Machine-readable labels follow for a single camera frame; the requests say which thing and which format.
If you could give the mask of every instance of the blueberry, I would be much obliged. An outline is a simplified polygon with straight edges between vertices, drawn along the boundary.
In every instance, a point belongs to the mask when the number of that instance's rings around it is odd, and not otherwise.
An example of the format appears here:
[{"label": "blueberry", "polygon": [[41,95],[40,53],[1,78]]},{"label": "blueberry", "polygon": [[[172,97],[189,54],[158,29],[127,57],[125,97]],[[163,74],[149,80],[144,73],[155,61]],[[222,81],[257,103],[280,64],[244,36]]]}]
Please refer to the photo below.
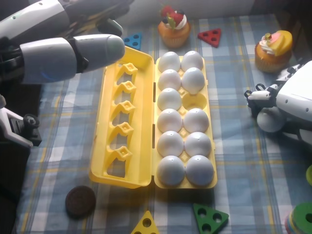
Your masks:
[{"label": "blueberry", "polygon": [[168,18],[167,18],[167,17],[164,17],[164,18],[162,19],[162,22],[163,22],[163,23],[168,23]]},{"label": "blueberry", "polygon": [[182,11],[182,10],[178,10],[177,13],[181,14],[181,15],[184,15],[184,11]]}]

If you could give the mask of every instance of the egg carton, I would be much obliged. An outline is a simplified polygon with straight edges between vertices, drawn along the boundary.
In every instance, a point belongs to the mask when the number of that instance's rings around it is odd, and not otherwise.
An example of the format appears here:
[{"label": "egg carton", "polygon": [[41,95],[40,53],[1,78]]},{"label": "egg carton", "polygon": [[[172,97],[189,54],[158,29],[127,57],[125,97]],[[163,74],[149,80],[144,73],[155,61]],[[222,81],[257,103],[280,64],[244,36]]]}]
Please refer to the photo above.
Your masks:
[{"label": "egg carton", "polygon": [[[134,189],[149,185],[152,176],[155,175],[154,181],[157,186],[172,188],[163,185],[156,176],[157,166],[163,158],[157,152],[156,147],[161,136],[161,132],[156,126],[161,112],[157,106],[157,97],[160,93],[157,81],[161,74],[158,70],[158,62],[159,60],[155,65],[150,55],[125,47],[124,57],[106,67],[91,152],[89,177],[92,181]],[[215,144],[211,129],[205,66],[202,72],[206,85],[197,95],[190,95],[183,88],[178,91],[182,98],[182,107],[178,112],[183,118],[188,110],[197,107],[207,114],[209,128],[205,134],[208,135],[212,143],[212,150],[208,159],[214,167],[214,177],[211,183],[205,187],[194,186],[185,177],[174,188],[212,188],[217,183]],[[183,76],[182,70],[178,73],[181,77]],[[131,76],[131,80],[117,84],[124,74]],[[130,100],[116,104],[115,100],[123,92],[130,95]],[[120,113],[128,114],[129,121],[114,126],[113,121]],[[189,135],[184,128],[179,131],[179,134],[184,140]],[[126,144],[117,149],[112,149],[110,145],[118,135],[127,138]],[[189,156],[183,152],[179,158],[186,165]],[[109,173],[109,168],[116,160],[124,162],[124,176]]]}]

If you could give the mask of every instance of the yellow triangle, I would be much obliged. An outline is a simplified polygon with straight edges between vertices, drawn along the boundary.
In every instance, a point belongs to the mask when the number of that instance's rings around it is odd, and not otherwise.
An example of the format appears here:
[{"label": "yellow triangle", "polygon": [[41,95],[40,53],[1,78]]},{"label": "yellow triangle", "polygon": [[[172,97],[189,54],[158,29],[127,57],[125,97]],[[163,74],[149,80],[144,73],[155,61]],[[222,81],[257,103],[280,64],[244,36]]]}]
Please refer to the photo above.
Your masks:
[{"label": "yellow triangle", "polygon": [[136,228],[131,234],[159,234],[159,231],[154,223],[153,217],[149,211],[147,211]]}]

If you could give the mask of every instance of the yellow frosting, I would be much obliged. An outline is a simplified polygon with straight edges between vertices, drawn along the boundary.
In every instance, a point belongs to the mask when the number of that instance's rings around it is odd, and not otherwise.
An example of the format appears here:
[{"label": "yellow frosting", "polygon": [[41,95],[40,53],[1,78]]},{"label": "yellow frosting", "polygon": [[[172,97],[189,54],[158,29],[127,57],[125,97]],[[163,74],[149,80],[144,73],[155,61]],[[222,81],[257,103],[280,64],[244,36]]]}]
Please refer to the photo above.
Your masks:
[{"label": "yellow frosting", "polygon": [[280,33],[280,37],[275,42],[270,43],[269,47],[276,56],[279,56],[290,51],[293,45],[293,37],[288,31],[279,30],[277,32]]}]

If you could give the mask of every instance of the strawberry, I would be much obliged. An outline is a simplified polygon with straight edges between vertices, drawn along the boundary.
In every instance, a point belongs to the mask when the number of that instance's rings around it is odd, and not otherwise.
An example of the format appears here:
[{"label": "strawberry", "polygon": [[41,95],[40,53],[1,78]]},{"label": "strawberry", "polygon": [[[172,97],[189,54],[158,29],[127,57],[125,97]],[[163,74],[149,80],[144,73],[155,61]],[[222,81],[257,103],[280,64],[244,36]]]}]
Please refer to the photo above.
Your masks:
[{"label": "strawberry", "polygon": [[162,17],[166,17],[168,14],[170,14],[170,13],[172,13],[172,12],[174,12],[174,10],[172,9],[172,7],[171,6],[168,6],[168,5],[166,5],[166,6],[164,6],[162,9],[161,9],[161,16]]},{"label": "strawberry", "polygon": [[175,21],[175,26],[177,27],[179,25],[179,23],[183,20],[183,15],[182,14],[178,14],[176,12],[172,12],[169,15],[171,18],[173,18],[173,20]]}]

